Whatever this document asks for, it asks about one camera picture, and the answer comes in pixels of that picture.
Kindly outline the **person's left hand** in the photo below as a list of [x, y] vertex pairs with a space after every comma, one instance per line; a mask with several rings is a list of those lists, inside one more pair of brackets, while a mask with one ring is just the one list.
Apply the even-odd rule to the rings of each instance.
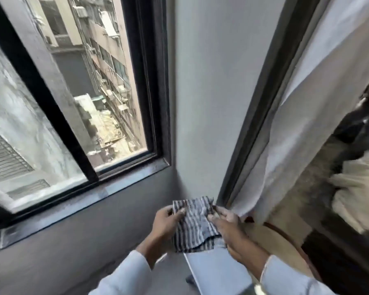
[[147, 237], [148, 243], [153, 247], [160, 247], [163, 243], [171, 240], [179, 222], [170, 222], [169, 216], [174, 212], [173, 206], [168, 205], [157, 211], [152, 230]]

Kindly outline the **person's right hand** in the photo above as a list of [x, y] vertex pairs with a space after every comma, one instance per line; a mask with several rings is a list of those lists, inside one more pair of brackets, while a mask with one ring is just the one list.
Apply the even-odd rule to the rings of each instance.
[[217, 230], [222, 236], [228, 251], [236, 259], [241, 258], [241, 252], [246, 245], [246, 241], [248, 241], [248, 235], [242, 227], [239, 216], [231, 210], [217, 205], [213, 206], [213, 211], [212, 214], [219, 214], [221, 218], [226, 220], [225, 226], [217, 227]]

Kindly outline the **grey striped cloth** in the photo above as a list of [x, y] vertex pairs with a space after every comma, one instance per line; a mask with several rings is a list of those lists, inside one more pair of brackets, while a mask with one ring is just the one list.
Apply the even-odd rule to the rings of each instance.
[[213, 208], [214, 198], [202, 196], [195, 199], [176, 200], [172, 212], [186, 210], [172, 236], [175, 253], [198, 253], [216, 248], [226, 248], [217, 227], [208, 220], [209, 214], [217, 214]]

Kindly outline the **person's left forearm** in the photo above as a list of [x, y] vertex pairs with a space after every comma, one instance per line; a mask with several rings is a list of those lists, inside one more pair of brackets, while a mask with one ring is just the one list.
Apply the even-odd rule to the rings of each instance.
[[152, 269], [163, 251], [161, 240], [146, 238], [88, 295], [144, 295], [151, 283]]

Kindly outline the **person's right forearm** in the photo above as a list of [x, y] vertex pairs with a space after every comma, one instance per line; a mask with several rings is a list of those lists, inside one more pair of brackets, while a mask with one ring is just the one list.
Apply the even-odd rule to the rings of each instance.
[[257, 278], [268, 295], [337, 295], [325, 284], [291, 268], [249, 239], [227, 247], [231, 255]]

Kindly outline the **white ironing board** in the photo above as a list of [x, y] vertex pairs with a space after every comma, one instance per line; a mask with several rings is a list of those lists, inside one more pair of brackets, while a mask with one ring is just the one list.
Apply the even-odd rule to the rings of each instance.
[[200, 295], [252, 295], [254, 286], [246, 268], [229, 254], [222, 238], [208, 240], [213, 248], [184, 253], [191, 274], [186, 282]]

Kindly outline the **tan round table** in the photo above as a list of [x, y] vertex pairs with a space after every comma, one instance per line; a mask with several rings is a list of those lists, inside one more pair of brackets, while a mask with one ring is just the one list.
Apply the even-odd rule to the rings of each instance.
[[245, 218], [243, 225], [248, 236], [256, 244], [282, 258], [284, 262], [287, 262], [300, 273], [322, 281], [319, 272], [305, 251], [282, 229], [268, 222], [257, 225], [251, 217]]

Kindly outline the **beige garment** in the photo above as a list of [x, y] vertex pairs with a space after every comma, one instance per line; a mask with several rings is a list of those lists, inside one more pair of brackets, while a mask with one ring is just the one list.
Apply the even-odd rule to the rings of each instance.
[[356, 232], [369, 231], [369, 151], [356, 160], [343, 163], [341, 173], [330, 177], [338, 188], [332, 200], [332, 210]]

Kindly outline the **white curtain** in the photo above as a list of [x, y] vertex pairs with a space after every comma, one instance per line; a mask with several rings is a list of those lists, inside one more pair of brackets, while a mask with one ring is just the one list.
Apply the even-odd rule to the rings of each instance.
[[369, 0], [317, 9], [229, 203], [263, 223], [369, 84]]

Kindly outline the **beige apartment building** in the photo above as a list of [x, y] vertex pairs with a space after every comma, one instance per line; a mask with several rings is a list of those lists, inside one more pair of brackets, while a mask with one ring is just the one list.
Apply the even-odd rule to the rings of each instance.
[[26, 0], [100, 171], [147, 149], [122, 0]]

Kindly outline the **dark garment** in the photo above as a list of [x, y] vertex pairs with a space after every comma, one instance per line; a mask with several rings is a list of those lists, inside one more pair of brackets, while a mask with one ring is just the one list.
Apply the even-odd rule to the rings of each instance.
[[347, 148], [334, 160], [333, 173], [342, 171], [344, 161], [358, 159], [369, 150], [369, 84], [363, 92], [361, 105], [342, 119], [333, 137], [347, 144]]

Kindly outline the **grey concrete building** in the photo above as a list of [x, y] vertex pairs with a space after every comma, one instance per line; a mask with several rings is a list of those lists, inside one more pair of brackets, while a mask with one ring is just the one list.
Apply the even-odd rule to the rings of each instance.
[[17, 213], [85, 182], [0, 48], [0, 206]]

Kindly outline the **black door frame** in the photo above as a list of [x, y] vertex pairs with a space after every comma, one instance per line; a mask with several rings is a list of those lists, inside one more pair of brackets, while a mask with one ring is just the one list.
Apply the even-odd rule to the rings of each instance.
[[226, 206], [321, 0], [286, 0], [256, 83], [217, 204]]

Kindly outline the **black window frame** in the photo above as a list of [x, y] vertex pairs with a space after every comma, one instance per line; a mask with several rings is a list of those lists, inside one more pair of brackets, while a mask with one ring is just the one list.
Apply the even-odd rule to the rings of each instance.
[[146, 154], [95, 171], [81, 149], [60, 96], [69, 93], [24, 0], [0, 0], [0, 49], [24, 81], [87, 181], [31, 208], [11, 213], [0, 204], [0, 251], [172, 165], [167, 73], [166, 0], [121, 0], [129, 35], [142, 120], [149, 133]]

